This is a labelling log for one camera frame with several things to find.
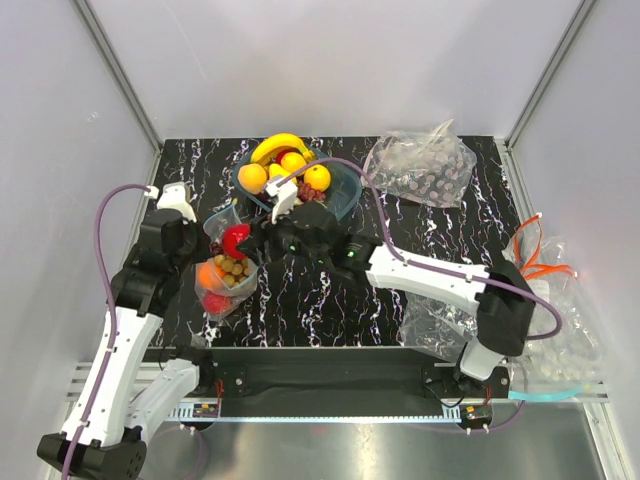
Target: red fruit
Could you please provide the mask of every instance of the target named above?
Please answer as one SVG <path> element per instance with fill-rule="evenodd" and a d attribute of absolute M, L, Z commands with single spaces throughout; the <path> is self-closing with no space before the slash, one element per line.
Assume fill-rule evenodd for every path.
<path fill-rule="evenodd" d="M 242 260 L 245 254 L 238 251 L 238 244 L 244 242 L 251 233 L 251 226 L 248 223 L 240 223 L 227 228 L 222 234 L 222 248 L 227 255 Z"/>
<path fill-rule="evenodd" d="M 206 292 L 202 299 L 202 306 L 208 313 L 224 313 L 231 308 L 231 299 L 213 292 Z"/>
<path fill-rule="evenodd" d="M 290 152 L 300 153 L 295 148 L 289 148 L 288 150 L 283 150 L 278 155 L 276 155 L 276 163 L 280 165 L 282 162 L 282 157 L 284 157 L 287 153 L 290 153 Z"/>

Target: marble surface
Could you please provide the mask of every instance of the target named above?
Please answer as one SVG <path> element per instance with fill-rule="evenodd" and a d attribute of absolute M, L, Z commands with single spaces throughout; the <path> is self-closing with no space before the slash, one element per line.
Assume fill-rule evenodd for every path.
<path fill-rule="evenodd" d="M 429 208 L 391 195 L 381 199 L 396 246 L 444 260 L 491 264 L 519 220 L 493 139 L 462 138 L 478 163 L 461 208 Z M 308 142 L 330 156 L 362 165 L 375 140 L 331 137 Z M 231 175 L 234 163 L 258 143 L 259 139 L 168 140 L 154 184 L 189 184 L 202 219 L 237 198 L 238 213 L 248 221 L 260 212 L 235 190 Z M 343 223 L 352 232 L 380 235 L 369 189 L 363 190 L 352 217 Z M 188 343 L 192 334 L 204 336 L 212 346 L 397 345 L 405 308 L 402 292 L 344 285 L 317 266 L 289 257 L 260 269 L 255 293 L 224 325 L 208 320 L 194 291 L 194 275 L 187 275 L 152 345 Z"/>

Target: bag of fruit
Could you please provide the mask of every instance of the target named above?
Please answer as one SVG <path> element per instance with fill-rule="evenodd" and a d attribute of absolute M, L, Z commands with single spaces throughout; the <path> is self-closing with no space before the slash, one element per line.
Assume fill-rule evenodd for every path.
<path fill-rule="evenodd" d="M 209 217 L 204 231 L 216 255 L 196 265 L 195 291 L 209 320 L 219 322 L 255 291 L 257 267 L 236 249 L 249 225 L 240 221 L 234 204 Z"/>

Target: metal corner post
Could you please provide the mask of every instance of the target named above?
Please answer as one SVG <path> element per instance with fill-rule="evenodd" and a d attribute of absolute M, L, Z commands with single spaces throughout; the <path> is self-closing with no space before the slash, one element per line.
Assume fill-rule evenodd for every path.
<path fill-rule="evenodd" d="M 162 139 L 158 135 L 155 127 L 151 123 L 149 116 L 145 112 L 140 99 L 134 91 L 129 78 L 127 77 L 122 65 L 118 61 L 118 57 L 115 54 L 111 42 L 105 33 L 100 20 L 98 19 L 95 11 L 91 7 L 89 0 L 70 0 L 75 7 L 80 19 L 85 24 L 89 35 L 93 39 L 100 56 L 105 62 L 105 65 L 111 72 L 116 85 L 122 96 L 124 97 L 127 105 L 131 109 L 131 113 L 135 117 L 138 125 L 142 129 L 145 137 L 149 141 L 154 152 L 157 154 L 162 148 Z"/>
<path fill-rule="evenodd" d="M 578 37 L 578 34 L 585 26 L 597 3 L 598 0 L 582 0 L 580 2 L 580 5 L 576 9 L 576 12 L 573 14 L 571 21 L 567 25 L 567 28 L 565 29 L 562 38 L 558 43 L 558 46 L 547 62 L 547 65 L 545 66 L 544 71 L 540 76 L 540 80 L 538 80 L 538 83 L 533 89 L 533 92 L 529 96 L 529 99 L 527 100 L 522 113 L 520 113 L 520 116 L 518 117 L 518 120 L 516 121 L 513 129 L 505 138 L 505 143 L 509 150 L 513 150 L 516 143 L 518 143 L 518 140 L 522 136 L 522 132 L 529 123 L 529 120 L 540 104 L 540 101 L 544 97 L 544 94 L 549 88 L 549 85 L 556 76 L 558 70 L 560 69 L 560 66 L 562 65 L 562 62 L 564 62 L 565 58 L 567 57 L 567 54 L 571 50 L 571 47 Z"/>

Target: white wall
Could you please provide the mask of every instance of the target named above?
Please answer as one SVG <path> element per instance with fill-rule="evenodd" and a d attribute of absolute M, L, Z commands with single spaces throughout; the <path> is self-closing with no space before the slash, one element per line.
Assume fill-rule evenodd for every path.
<path fill-rule="evenodd" d="M 617 352 L 607 382 L 640 473 L 640 3 L 600 2 L 516 145 L 534 208 L 569 255 Z"/>
<path fill-rule="evenodd" d="M 165 138 L 506 136 L 578 0 L 91 0 Z"/>
<path fill-rule="evenodd" d="M 38 440 L 103 326 L 94 211 L 153 154 L 68 0 L 3 2 L 0 65 L 0 476 L 36 479 Z M 111 272 L 139 202 L 123 197 L 104 229 Z"/>

